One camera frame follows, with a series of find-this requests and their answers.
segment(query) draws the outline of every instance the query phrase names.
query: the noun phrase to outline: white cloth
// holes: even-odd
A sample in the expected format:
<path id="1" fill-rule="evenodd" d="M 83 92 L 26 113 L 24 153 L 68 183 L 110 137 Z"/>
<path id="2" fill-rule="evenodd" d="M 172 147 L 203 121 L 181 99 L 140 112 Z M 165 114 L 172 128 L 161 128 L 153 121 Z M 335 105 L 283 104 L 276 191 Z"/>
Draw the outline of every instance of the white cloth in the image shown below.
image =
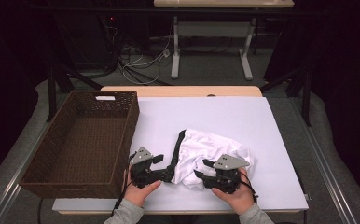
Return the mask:
<path id="1" fill-rule="evenodd" d="M 221 155 L 228 154 L 235 158 L 243 158 L 250 163 L 245 167 L 249 170 L 254 164 L 249 148 L 239 142 L 213 133 L 186 129 L 185 138 L 179 148 L 179 162 L 174 169 L 174 184 L 183 183 L 189 188 L 203 189 L 202 180 L 197 178 L 194 169 L 205 175 L 214 176 L 215 169 L 203 164 L 204 159 L 217 161 Z"/>

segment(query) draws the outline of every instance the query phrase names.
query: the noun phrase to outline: gray sleeve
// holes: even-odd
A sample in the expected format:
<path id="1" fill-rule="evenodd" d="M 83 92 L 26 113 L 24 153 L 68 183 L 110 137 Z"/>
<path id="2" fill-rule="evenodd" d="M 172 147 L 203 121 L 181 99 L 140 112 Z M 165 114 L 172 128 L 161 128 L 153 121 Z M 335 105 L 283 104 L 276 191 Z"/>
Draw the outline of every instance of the gray sleeve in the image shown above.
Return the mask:
<path id="1" fill-rule="evenodd" d="M 270 217 L 256 203 L 245 213 L 241 214 L 239 220 L 241 224 L 273 224 Z"/>
<path id="2" fill-rule="evenodd" d="M 114 211 L 104 224 L 132 224 L 137 223 L 144 213 L 144 209 L 123 199 L 119 208 Z"/>

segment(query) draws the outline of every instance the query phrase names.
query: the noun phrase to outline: hand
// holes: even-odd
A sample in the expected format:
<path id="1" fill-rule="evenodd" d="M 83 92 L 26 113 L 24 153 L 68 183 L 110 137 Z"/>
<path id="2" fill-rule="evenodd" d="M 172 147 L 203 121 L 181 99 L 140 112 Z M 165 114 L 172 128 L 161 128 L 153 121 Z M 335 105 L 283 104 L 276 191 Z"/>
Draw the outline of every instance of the hand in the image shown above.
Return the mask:
<path id="1" fill-rule="evenodd" d="M 142 189 L 137 188 L 131 183 L 131 173 L 128 172 L 128 181 L 127 183 L 129 186 L 127 187 L 127 191 L 125 192 L 124 199 L 130 201 L 131 203 L 134 203 L 135 205 L 139 207 L 143 207 L 143 204 L 145 204 L 145 198 L 157 189 L 160 186 L 160 180 L 156 181 L 150 185 L 145 186 Z"/>
<path id="2" fill-rule="evenodd" d="M 238 170 L 243 174 L 241 174 L 241 181 L 250 184 L 246 178 L 247 172 L 243 168 L 238 168 Z M 227 194 L 216 188 L 213 188 L 212 192 L 215 196 L 228 203 L 238 215 L 246 212 L 254 204 L 253 193 L 244 184 L 240 184 L 239 188 L 232 194 Z"/>

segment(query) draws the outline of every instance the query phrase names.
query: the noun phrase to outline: wicker basket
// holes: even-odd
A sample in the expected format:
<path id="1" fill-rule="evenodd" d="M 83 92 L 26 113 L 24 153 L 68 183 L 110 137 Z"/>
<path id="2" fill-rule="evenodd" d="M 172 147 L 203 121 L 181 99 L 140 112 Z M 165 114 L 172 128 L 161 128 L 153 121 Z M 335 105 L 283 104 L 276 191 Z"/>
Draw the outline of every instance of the wicker basket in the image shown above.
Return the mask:
<path id="1" fill-rule="evenodd" d="M 20 185 L 41 198 L 117 198 L 138 117 L 136 91 L 73 91 Z"/>

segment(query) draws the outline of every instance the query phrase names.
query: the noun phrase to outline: white tabletop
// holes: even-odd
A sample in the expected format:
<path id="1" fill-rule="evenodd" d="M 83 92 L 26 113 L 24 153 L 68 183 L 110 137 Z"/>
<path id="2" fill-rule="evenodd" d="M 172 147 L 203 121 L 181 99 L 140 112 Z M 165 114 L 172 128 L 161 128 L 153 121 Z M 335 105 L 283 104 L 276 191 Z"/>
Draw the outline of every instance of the white tabletop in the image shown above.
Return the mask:
<path id="1" fill-rule="evenodd" d="M 249 147 L 256 159 L 249 174 L 265 211 L 308 209 L 283 139 L 264 97 L 140 97 L 140 116 L 131 154 L 143 146 L 170 164 L 178 134 L 190 128 L 234 139 Z M 53 210 L 62 213 L 110 213 L 115 199 L 57 199 Z M 209 189 L 188 189 L 163 183 L 145 202 L 146 214 L 228 213 L 230 207 Z"/>
<path id="2" fill-rule="evenodd" d="M 292 7 L 292 0 L 154 0 L 156 7 Z"/>

